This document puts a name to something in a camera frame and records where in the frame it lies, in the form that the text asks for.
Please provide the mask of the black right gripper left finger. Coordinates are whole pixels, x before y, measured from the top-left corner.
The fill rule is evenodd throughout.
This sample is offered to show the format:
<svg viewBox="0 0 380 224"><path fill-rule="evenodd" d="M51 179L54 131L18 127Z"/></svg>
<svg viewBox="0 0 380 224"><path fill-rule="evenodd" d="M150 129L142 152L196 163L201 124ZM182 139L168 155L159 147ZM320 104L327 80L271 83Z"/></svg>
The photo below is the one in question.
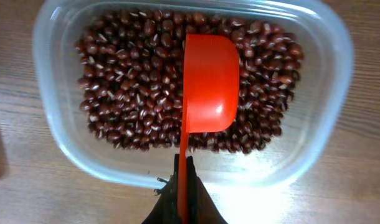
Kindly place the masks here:
<svg viewBox="0 0 380 224"><path fill-rule="evenodd" d="M154 190L159 199L142 224L181 224L181 218L178 215L177 209L178 170L179 154L176 154L174 157L173 174L169 180L157 178L158 181L164 183L164 187Z"/></svg>

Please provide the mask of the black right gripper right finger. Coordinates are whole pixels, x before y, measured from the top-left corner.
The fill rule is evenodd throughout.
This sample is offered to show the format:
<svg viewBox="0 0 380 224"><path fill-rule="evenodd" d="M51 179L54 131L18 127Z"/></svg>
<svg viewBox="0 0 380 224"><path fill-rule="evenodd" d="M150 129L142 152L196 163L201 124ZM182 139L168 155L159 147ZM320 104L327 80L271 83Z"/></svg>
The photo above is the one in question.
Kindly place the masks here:
<svg viewBox="0 0 380 224"><path fill-rule="evenodd" d="M188 170L188 222L190 224L227 224L197 176L192 156L186 158Z"/></svg>

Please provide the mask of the orange measuring scoop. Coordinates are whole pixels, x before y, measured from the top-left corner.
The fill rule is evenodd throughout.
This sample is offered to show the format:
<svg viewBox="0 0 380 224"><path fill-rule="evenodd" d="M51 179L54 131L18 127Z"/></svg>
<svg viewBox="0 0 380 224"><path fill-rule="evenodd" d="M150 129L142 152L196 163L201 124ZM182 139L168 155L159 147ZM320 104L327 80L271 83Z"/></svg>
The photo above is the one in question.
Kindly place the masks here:
<svg viewBox="0 0 380 224"><path fill-rule="evenodd" d="M239 55L227 37L188 34L184 50L183 119L178 170L178 215L188 223L186 150L189 134L227 129L237 112Z"/></svg>

